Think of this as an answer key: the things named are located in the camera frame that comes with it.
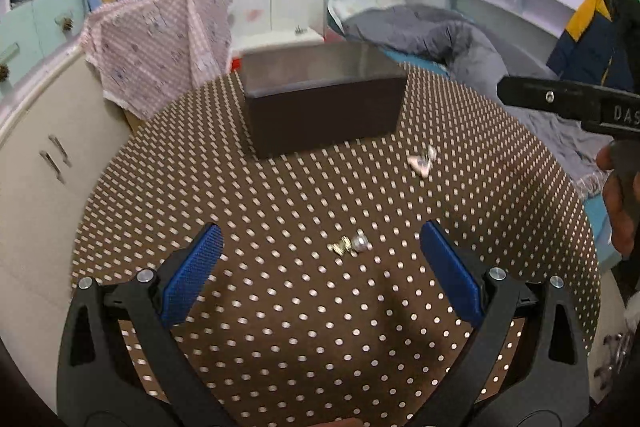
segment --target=gray comforter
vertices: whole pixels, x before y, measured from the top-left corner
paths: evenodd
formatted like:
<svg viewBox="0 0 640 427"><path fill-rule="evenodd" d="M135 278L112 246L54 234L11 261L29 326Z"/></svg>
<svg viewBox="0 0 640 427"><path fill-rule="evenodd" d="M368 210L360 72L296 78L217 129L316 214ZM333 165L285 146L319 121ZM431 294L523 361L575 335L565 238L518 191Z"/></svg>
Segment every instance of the gray comforter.
<svg viewBox="0 0 640 427"><path fill-rule="evenodd" d="M506 74L556 78L544 64L488 28L450 10L396 6L368 10L343 23L348 38L444 63L452 80L503 105L497 84ZM540 111L505 107L553 153L577 185L581 197L599 192L605 176L595 165L610 137L583 131L575 121Z"/></svg>

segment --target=blue gripper pad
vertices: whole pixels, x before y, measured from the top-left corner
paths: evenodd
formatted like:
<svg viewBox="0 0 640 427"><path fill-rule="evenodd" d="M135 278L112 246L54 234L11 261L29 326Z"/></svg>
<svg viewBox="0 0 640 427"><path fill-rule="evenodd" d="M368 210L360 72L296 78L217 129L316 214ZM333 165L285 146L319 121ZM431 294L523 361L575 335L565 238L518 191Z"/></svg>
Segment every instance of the blue gripper pad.
<svg viewBox="0 0 640 427"><path fill-rule="evenodd" d="M182 324L222 254L222 231L212 225L176 270L162 293L160 320L165 328Z"/></svg>
<svg viewBox="0 0 640 427"><path fill-rule="evenodd" d="M484 319L481 290L431 221L420 230L420 249L458 317L478 328Z"/></svg>

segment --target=round table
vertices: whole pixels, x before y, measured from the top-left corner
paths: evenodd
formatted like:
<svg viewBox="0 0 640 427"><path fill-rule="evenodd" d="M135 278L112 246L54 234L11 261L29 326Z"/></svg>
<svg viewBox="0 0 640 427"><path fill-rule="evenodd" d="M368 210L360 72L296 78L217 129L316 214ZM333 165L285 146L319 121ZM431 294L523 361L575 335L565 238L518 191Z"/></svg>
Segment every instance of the round table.
<svg viewBox="0 0 640 427"><path fill-rule="evenodd" d="M141 127L98 181L79 226L74 285L84 275L128 280L218 223L224 253L172 332L246 427L411 418L471 332L420 252L428 219L514 277L562 277L590 348L600 279L570 180L498 105L405 68L394 134L270 160L251 153L235 73L187 93ZM428 145L437 160L422 179L406 160ZM328 249L358 230L372 250ZM147 390L161 397L130 325L123 334ZM485 396L499 388L519 334L512 324Z"/></svg>

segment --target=dark brown box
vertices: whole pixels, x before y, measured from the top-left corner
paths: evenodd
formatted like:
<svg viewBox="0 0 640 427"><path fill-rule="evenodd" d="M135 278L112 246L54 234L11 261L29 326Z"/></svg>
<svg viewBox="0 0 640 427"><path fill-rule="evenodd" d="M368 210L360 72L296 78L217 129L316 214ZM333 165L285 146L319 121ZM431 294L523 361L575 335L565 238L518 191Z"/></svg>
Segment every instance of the dark brown box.
<svg viewBox="0 0 640 427"><path fill-rule="evenodd" d="M404 70L363 42L246 55L240 78L261 158L392 133L406 88Z"/></svg>

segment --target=navy and yellow jacket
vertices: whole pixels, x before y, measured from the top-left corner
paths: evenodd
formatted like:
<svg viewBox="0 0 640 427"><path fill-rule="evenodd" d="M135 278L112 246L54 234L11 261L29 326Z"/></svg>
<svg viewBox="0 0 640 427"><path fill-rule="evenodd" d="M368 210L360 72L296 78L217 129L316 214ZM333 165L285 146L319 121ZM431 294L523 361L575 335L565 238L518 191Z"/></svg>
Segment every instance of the navy and yellow jacket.
<svg viewBox="0 0 640 427"><path fill-rule="evenodd" d="M563 80L634 91L626 51L616 44L604 0L582 3L546 64Z"/></svg>

